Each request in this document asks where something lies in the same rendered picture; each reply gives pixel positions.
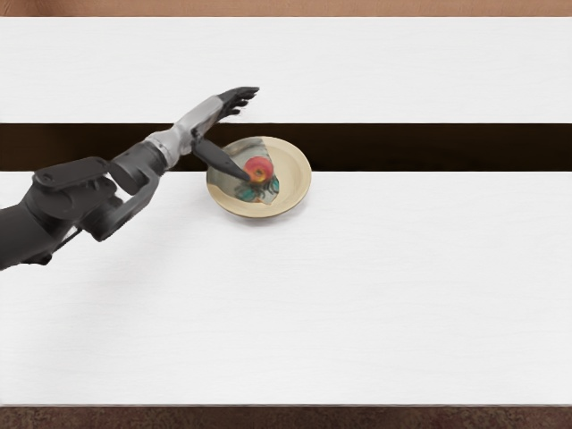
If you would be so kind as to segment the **beige patterned plate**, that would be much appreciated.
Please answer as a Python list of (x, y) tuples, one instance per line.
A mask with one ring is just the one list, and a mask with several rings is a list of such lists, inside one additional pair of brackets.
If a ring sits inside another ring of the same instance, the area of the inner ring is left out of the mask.
[(308, 160), (300, 149), (283, 139), (248, 137), (232, 142), (223, 151), (242, 170), (253, 156), (265, 156), (273, 163), (273, 177), (261, 184), (234, 178), (212, 167), (207, 169), (206, 185), (211, 197), (234, 215), (281, 215), (301, 202), (309, 190), (312, 169)]

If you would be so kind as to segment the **red and yellow fruit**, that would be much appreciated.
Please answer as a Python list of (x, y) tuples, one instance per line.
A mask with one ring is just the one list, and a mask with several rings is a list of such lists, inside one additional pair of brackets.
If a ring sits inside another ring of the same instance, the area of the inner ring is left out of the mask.
[(265, 156), (253, 156), (244, 164), (243, 170), (248, 174), (249, 181), (261, 184), (273, 177), (273, 163)]

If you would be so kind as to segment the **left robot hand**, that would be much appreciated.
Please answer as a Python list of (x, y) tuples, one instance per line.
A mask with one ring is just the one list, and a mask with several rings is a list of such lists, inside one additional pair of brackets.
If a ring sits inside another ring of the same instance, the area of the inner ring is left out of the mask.
[(220, 172), (249, 181), (249, 175), (228, 154), (206, 139), (205, 134), (221, 119), (238, 114), (258, 90), (259, 87), (238, 87), (211, 96), (184, 114), (170, 129), (156, 131), (145, 141), (164, 156), (167, 170), (173, 168), (182, 156), (193, 154)]

